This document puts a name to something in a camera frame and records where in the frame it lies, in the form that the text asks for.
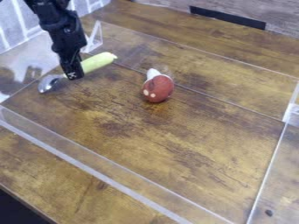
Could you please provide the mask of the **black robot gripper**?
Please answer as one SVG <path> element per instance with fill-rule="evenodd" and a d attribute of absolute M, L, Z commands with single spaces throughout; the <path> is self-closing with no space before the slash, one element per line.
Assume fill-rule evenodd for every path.
<path fill-rule="evenodd" d="M 39 18 L 39 25 L 51 35 L 52 50 L 59 54 L 60 66 L 71 81 L 84 77 L 80 48 L 87 39 L 75 10 L 68 9 L 71 0 L 24 0 Z"/>

